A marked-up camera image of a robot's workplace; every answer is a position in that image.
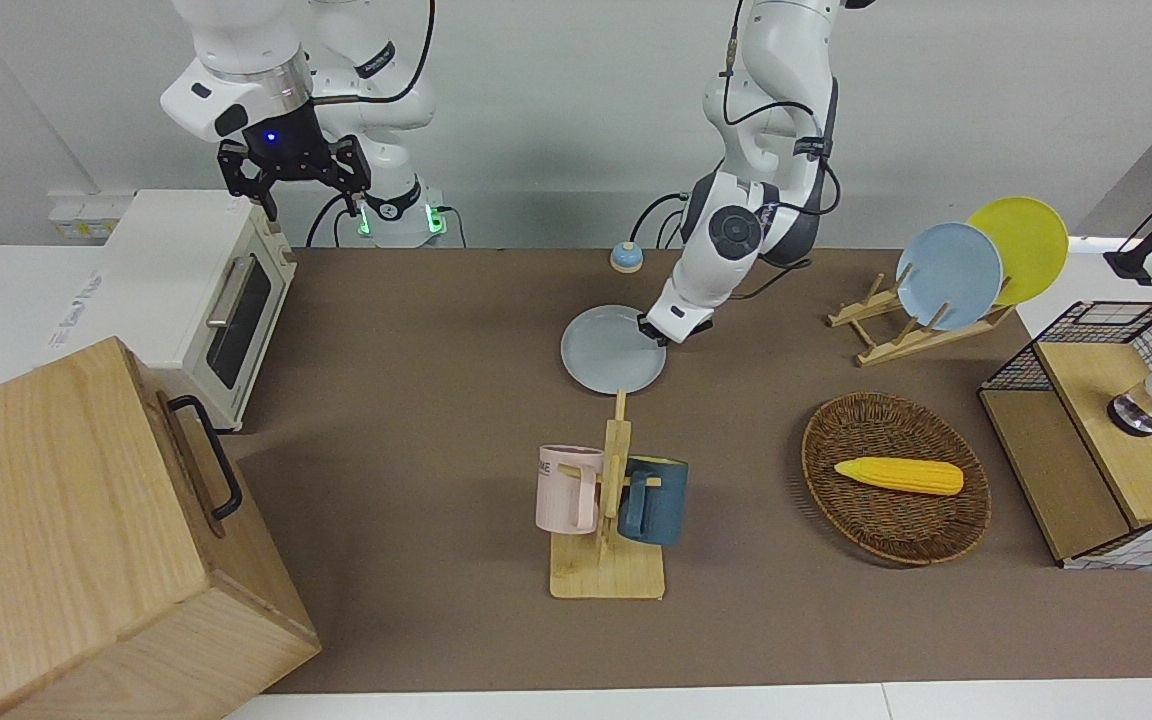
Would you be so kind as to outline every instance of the woven tray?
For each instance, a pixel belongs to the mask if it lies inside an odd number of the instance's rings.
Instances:
[[[952,462],[963,468],[963,492],[933,497],[877,488],[833,469],[865,455]],[[803,434],[803,475],[829,523],[887,560],[953,560],[972,550],[990,524],[990,485],[972,448],[926,407],[904,397],[855,392],[820,406]]]

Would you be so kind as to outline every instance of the wooden box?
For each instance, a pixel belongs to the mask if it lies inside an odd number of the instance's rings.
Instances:
[[[1051,389],[982,389],[1052,556],[1152,568],[1152,437],[1116,429],[1111,397],[1146,377],[1130,343],[1037,342]]]
[[[215,719],[319,651],[242,478],[164,401],[113,338],[1,384],[0,717]]]

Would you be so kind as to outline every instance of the brown table mat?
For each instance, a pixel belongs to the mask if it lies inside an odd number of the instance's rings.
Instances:
[[[300,258],[225,438],[324,643],[273,692],[1152,676],[1152,573],[1058,570],[975,396],[1026,341],[1018,320],[867,369],[823,324],[895,252],[814,252],[630,396],[634,449],[691,462],[662,601],[550,598],[532,511],[536,447],[597,446],[613,410],[563,371],[563,327],[650,305],[675,253],[634,275],[604,251]],[[993,493],[977,550],[890,569],[814,514],[801,433],[856,389],[931,407],[972,445]]]

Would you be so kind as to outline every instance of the mug rack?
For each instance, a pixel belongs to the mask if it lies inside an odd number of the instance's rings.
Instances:
[[[664,553],[658,544],[631,541],[616,530],[631,424],[626,392],[616,393],[616,415],[607,420],[599,477],[599,518],[593,533],[550,535],[550,594],[558,598],[664,597]]]
[[[838,325],[850,325],[851,329],[856,332],[856,336],[861,338],[861,342],[864,342],[867,348],[861,354],[856,355],[856,364],[864,367],[866,365],[877,365],[878,363],[886,363],[886,361],[895,361],[897,357],[905,357],[907,355],[914,355],[915,353],[922,353],[929,350],[929,348],[938,347],[954,341],[963,340],[963,338],[971,338],[975,334],[980,334],[983,332],[992,331],[998,327],[1006,316],[1010,314],[1013,310],[1016,309],[1015,305],[994,305],[992,306],[983,318],[967,325],[964,328],[958,328],[954,331],[937,331],[933,329],[941,318],[948,311],[950,311],[950,304],[946,302],[940,309],[935,311],[932,316],[931,323],[922,324],[918,319],[910,318],[909,323],[905,323],[905,327],[896,334],[890,341],[887,342],[876,342],[872,336],[870,336],[867,329],[861,325],[861,320],[867,318],[877,318],[879,314],[893,313],[893,311],[900,310],[904,311],[900,302],[900,287],[905,283],[909,278],[910,270],[914,270],[914,264],[910,263],[905,265],[904,270],[901,270],[900,276],[896,278],[896,282],[892,285],[887,290],[879,291],[878,288],[882,287],[882,280],[886,279],[886,274],[878,273],[874,278],[874,282],[870,285],[869,291],[865,293],[864,300],[852,302],[852,304],[841,304],[840,309],[835,314],[826,316],[826,324],[832,328],[836,328]],[[1010,278],[1002,279],[1002,287],[1007,287],[1007,282]]]

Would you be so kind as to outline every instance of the mug handle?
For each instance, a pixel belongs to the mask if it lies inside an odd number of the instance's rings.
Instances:
[[[594,511],[596,487],[598,487],[598,473],[596,472],[596,470],[593,468],[590,468],[590,465],[581,465],[579,501],[576,503],[576,518],[573,520],[573,528],[584,528],[585,518],[591,518],[591,516],[596,515]]]
[[[643,524],[649,509],[650,470],[635,470],[630,475],[630,497],[626,502],[626,523],[635,530],[637,537],[643,537]]]

